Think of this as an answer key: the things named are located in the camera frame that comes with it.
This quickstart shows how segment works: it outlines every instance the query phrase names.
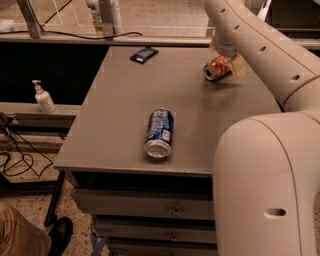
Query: pump dispenser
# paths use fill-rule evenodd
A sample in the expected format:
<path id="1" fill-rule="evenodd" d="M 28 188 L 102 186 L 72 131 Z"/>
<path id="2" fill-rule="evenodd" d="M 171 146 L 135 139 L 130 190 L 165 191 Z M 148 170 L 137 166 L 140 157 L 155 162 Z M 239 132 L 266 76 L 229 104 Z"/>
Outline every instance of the pump dispenser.
<path id="1" fill-rule="evenodd" d="M 56 110 L 56 106 L 54 105 L 50 94 L 43 90 L 40 86 L 41 81 L 39 80 L 32 80 L 32 83 L 34 83 L 34 89 L 36 90 L 36 101 L 40 105 L 40 108 L 43 113 L 52 113 Z"/>

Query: black shoe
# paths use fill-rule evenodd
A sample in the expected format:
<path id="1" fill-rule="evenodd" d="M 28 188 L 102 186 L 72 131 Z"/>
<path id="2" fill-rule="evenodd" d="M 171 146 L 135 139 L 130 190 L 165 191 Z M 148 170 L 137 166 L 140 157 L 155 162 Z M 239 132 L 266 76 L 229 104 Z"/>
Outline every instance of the black shoe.
<path id="1" fill-rule="evenodd" d="M 73 231 L 72 221 L 68 217 L 62 217 L 53 225 L 49 232 L 51 237 L 51 249 L 48 256 L 60 256 L 67 248 Z"/>

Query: can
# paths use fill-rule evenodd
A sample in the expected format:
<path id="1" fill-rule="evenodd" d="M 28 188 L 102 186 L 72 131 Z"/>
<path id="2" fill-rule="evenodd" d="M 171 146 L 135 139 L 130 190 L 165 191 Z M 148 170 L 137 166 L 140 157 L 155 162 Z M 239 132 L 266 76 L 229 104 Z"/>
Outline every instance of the can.
<path id="1" fill-rule="evenodd" d="M 227 63 L 230 62 L 230 60 L 231 58 L 224 56 L 219 56 L 213 60 L 210 60 L 204 67 L 205 77 L 212 81 L 228 74 L 231 71 L 227 66 Z"/>
<path id="2" fill-rule="evenodd" d="M 171 154 L 173 115 L 165 108 L 159 108 L 149 117 L 144 151 L 153 158 L 164 158 Z"/>

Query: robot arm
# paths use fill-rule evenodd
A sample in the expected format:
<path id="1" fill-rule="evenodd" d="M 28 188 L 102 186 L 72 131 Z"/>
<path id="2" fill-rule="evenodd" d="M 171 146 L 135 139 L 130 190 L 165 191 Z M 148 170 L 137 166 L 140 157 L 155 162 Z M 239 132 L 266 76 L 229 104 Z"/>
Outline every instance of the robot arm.
<path id="1" fill-rule="evenodd" d="M 286 111 L 242 120 L 214 157 L 220 256 L 316 256 L 320 59 L 261 21 L 244 0 L 206 0 L 219 54 L 240 53 Z"/>

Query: pants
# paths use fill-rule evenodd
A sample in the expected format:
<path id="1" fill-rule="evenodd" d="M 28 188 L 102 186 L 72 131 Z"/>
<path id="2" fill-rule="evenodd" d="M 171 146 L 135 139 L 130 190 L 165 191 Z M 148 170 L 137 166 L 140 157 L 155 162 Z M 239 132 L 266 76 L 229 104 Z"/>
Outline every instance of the pants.
<path id="1" fill-rule="evenodd" d="M 21 213 L 0 202 L 0 256 L 47 256 L 51 238 Z"/>

